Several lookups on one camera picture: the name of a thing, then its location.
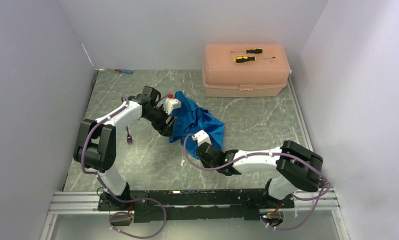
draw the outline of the floor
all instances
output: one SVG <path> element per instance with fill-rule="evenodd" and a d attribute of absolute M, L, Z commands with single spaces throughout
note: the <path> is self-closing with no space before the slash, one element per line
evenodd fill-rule
<path fill-rule="evenodd" d="M 85 117 L 102 117 L 121 104 L 122 96 L 139 94 L 151 86 L 162 94 L 183 91 L 200 107 L 225 124 L 223 150 L 267 150 L 285 140 L 305 146 L 293 96 L 285 87 L 275 97 L 206 97 L 201 70 L 136 70 L 133 74 L 101 71 L 96 80 Z M 134 146 L 126 133 L 117 133 L 115 164 L 131 190 L 263 188 L 273 176 L 251 172 L 224 176 L 191 166 L 182 156 L 181 143 L 169 143 L 150 122 L 140 119 L 129 126 Z M 92 175 L 82 174 L 72 160 L 64 191 L 94 191 L 100 187 Z"/>

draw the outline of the gray marble surface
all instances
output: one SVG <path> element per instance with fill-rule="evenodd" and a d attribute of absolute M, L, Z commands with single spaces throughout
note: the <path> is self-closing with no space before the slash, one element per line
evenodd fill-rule
<path fill-rule="evenodd" d="M 184 91 L 186 97 L 225 124 L 223 150 L 267 150 L 293 140 L 305 146 L 294 107 L 293 96 L 285 87 L 275 97 L 206 97 L 201 70 L 136 70 L 133 74 L 101 71 L 86 110 L 86 118 L 96 119 L 121 104 L 122 96 L 139 94 L 145 85 L 162 94 Z M 115 164 L 131 190 L 263 188 L 273 176 L 250 172 L 224 176 L 189 164 L 179 141 L 156 132 L 146 119 L 129 125 L 134 146 L 126 143 L 126 133 L 117 133 Z M 92 175 L 72 161 L 64 191 L 94 191 L 100 187 Z"/>

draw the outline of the gray wall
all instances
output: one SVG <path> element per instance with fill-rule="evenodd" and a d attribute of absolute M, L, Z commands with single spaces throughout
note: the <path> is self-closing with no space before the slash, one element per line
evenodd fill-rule
<path fill-rule="evenodd" d="M 0 1 L 0 240 L 39 239 L 93 72 L 55 0 Z"/>
<path fill-rule="evenodd" d="M 293 77 L 351 239 L 399 239 L 399 0 L 330 0 Z"/>
<path fill-rule="evenodd" d="M 58 0 L 98 68 L 201 69 L 206 44 L 275 43 L 291 67 L 328 0 Z"/>

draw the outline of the toolbox latch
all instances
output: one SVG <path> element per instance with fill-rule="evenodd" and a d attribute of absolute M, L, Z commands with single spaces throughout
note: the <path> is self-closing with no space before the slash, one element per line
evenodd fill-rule
<path fill-rule="evenodd" d="M 239 85 L 240 91 L 253 91 L 255 88 L 254 85 Z"/>

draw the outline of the screwdriver handle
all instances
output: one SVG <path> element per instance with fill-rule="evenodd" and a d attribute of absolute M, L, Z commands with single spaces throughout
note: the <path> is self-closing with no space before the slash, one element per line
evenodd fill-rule
<path fill-rule="evenodd" d="M 237 56 L 235 57 L 235 63 L 245 63 L 249 61 L 255 61 L 255 56 Z"/>
<path fill-rule="evenodd" d="M 261 48 L 254 48 L 254 49 L 249 49 L 246 51 L 247 54 L 261 54 L 263 52 L 263 49 Z"/>

